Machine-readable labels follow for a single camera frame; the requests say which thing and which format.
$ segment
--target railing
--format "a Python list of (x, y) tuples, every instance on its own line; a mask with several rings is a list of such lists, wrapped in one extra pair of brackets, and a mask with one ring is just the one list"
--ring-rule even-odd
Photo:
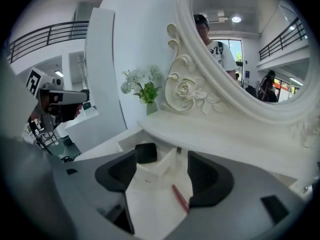
[(85, 39), (89, 21), (70, 21), (45, 26), (19, 37), (10, 43), (9, 63), (40, 48), (64, 41)]
[(303, 40), (303, 37), (307, 38), (306, 31), (302, 26), (299, 18), (295, 18), (289, 26), (285, 28), (275, 39), (273, 39), (267, 46), (259, 51), (260, 61), (270, 57), (272, 54), (279, 50), (283, 50), (284, 47), (292, 44), (297, 40)]

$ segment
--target oval mirror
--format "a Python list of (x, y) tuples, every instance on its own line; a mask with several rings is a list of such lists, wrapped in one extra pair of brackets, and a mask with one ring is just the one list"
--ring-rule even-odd
[(179, 0), (176, 11), (189, 54), (237, 109), (292, 123), (318, 103), (318, 43), (290, 0)]

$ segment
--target backpack strap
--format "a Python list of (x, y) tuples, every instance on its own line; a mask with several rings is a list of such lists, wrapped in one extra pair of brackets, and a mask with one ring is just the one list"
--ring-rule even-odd
[(222, 55), (222, 53), (224, 52), (224, 44), (218, 41), (218, 46), (219, 46), (219, 52)]

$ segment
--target white mirror frame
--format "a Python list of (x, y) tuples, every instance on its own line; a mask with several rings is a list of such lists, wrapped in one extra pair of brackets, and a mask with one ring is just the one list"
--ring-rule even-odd
[(305, 119), (313, 111), (320, 97), (319, 44), (308, 31), (310, 47), (309, 70), (300, 93), (284, 103), (262, 102), (231, 79), (198, 35), (192, 17), (191, 0), (175, 0), (175, 18), (178, 34), (187, 53), (192, 57), (206, 81), (235, 108), (247, 116), (268, 124), (289, 125)]

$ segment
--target mirror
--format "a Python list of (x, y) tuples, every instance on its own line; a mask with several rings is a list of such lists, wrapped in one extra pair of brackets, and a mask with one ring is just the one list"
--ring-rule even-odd
[(304, 90), (309, 40), (289, 0), (192, 0), (191, 11), (212, 58), (252, 96), (275, 104)]

